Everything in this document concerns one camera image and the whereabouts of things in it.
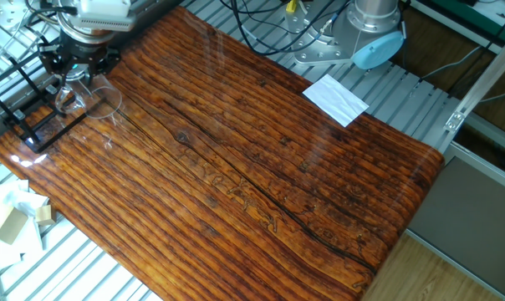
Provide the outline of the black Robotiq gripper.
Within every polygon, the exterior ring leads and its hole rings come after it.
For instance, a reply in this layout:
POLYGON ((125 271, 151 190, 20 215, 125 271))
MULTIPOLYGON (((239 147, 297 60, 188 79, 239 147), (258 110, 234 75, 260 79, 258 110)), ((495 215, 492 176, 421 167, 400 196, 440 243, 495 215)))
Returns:
POLYGON ((120 51, 108 47, 107 43, 83 43, 61 33, 59 43, 39 43, 38 57, 46 71, 66 79, 74 65, 87 63, 91 78, 100 74, 109 74, 121 61, 120 51))

